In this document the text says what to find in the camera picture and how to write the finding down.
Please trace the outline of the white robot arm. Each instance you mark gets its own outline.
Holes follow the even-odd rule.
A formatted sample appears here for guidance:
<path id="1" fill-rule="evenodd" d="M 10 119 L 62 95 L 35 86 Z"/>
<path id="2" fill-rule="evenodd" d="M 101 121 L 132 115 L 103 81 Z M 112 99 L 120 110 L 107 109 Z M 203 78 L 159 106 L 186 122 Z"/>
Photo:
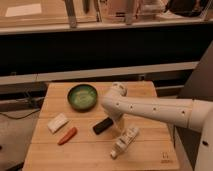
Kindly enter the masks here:
<path id="1" fill-rule="evenodd" d="M 114 122 L 118 122 L 124 114 L 129 114 L 200 133 L 194 171 L 213 171 L 213 102 L 128 97 L 125 85 L 114 82 L 102 97 L 101 105 Z"/>

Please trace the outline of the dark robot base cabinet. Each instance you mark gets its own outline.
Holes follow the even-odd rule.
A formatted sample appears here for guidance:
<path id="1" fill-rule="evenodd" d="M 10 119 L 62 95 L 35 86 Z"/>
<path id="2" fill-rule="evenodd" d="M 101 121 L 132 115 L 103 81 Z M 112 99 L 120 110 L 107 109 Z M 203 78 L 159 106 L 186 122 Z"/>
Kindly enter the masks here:
<path id="1" fill-rule="evenodd" d="M 178 97 L 213 102 L 213 41 L 201 57 Z M 201 134 L 180 127 L 177 127 L 176 130 L 176 150 L 181 163 L 181 171 L 194 171 Z"/>

